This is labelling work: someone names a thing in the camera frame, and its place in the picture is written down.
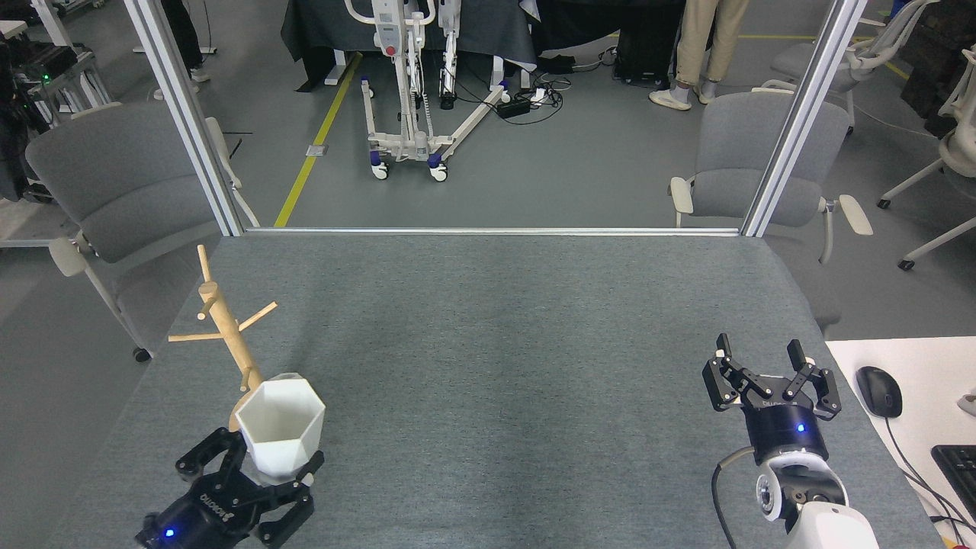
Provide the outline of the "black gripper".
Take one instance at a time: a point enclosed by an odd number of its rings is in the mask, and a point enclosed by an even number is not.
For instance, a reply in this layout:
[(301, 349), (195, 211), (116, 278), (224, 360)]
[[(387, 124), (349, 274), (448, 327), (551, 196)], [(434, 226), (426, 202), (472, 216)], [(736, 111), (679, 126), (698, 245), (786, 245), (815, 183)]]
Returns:
[[(204, 468), (222, 452), (222, 466), (216, 473), (203, 475)], [(192, 483), (191, 489), (163, 512), (148, 514), (136, 533), (136, 544), (143, 548), (233, 548), (249, 536), (257, 525), (255, 504), (244, 504), (244, 494), (234, 489), (254, 489), (255, 484), (241, 472), (247, 445), (240, 431), (216, 428), (213, 433), (186, 451), (175, 462), (175, 471)], [(304, 483), (324, 465), (324, 452), (315, 451), (310, 461), (295, 473), (290, 482), (259, 489), (261, 513), (286, 504), (292, 507), (279, 520), (259, 522), (255, 531), (266, 548), (281, 548), (314, 512), (310, 486)]]
[[(764, 399), (766, 382), (732, 358), (730, 340), (725, 332), (719, 333), (717, 351), (701, 371), (712, 409), (720, 413), (733, 406), (743, 407), (756, 465), (790, 451), (806, 451), (826, 460), (829, 452), (820, 434), (817, 417), (832, 421), (843, 410), (833, 371), (819, 368), (815, 360), (805, 354), (798, 339), (788, 343), (787, 352), (795, 372), (784, 389), (784, 399), (788, 403), (757, 406), (747, 399), (754, 397), (756, 402)], [(801, 389), (808, 381), (815, 389), (816, 400), (803, 396)]]

